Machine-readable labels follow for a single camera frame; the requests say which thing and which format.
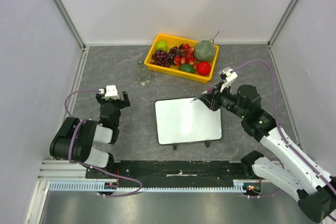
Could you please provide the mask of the magenta marker cap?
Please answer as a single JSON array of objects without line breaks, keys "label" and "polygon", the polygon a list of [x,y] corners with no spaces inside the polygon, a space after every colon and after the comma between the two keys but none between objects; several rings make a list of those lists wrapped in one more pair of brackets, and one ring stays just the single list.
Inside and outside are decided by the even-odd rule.
[{"label": "magenta marker cap", "polygon": [[213,90],[213,87],[207,89],[205,92],[206,92],[206,93],[210,93],[210,92],[212,92],[212,90]]}]

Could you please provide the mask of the white marker pen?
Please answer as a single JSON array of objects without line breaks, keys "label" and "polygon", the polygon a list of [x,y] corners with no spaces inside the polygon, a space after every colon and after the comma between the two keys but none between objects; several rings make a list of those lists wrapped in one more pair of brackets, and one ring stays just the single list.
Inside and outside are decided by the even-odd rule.
[{"label": "white marker pen", "polygon": [[195,98],[193,98],[193,99],[190,101],[190,103],[193,103],[193,102],[195,102],[196,100],[199,100],[203,95],[206,95],[206,94],[208,94],[208,93],[206,93],[205,91],[202,92],[200,95],[198,95],[198,96],[196,96]]}]

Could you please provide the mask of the small whiteboard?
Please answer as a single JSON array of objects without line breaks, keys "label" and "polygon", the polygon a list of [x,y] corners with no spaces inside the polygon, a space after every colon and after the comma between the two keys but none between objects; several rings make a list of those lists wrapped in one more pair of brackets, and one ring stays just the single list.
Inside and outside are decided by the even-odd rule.
[{"label": "small whiteboard", "polygon": [[211,111],[201,101],[192,100],[155,101],[156,133],[160,145],[205,142],[209,147],[210,141],[222,138],[220,110]]}]

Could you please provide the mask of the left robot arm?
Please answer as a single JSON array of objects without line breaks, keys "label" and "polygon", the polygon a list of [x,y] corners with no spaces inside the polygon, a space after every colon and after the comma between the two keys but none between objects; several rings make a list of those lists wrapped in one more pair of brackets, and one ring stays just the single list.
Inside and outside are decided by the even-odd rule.
[{"label": "left robot arm", "polygon": [[96,92],[100,105],[99,120],[80,120],[69,115],[55,137],[49,153],[51,157],[97,167],[103,178],[115,173],[113,155],[93,146],[95,142],[114,144],[119,136],[121,110],[130,106],[127,92],[119,96],[116,86],[106,86]]}]

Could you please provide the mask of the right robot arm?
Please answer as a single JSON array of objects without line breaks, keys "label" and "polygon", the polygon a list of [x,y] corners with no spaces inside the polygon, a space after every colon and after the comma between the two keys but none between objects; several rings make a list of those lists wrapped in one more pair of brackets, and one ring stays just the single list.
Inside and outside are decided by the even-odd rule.
[{"label": "right robot arm", "polygon": [[248,179],[264,178],[290,195],[301,211],[316,223],[335,211],[335,177],[315,163],[278,127],[261,107],[256,87],[245,84],[231,94],[219,84],[197,96],[210,110],[225,108],[241,119],[244,131],[273,152],[285,165],[274,168],[269,159],[253,151],[243,158],[241,174]]}]

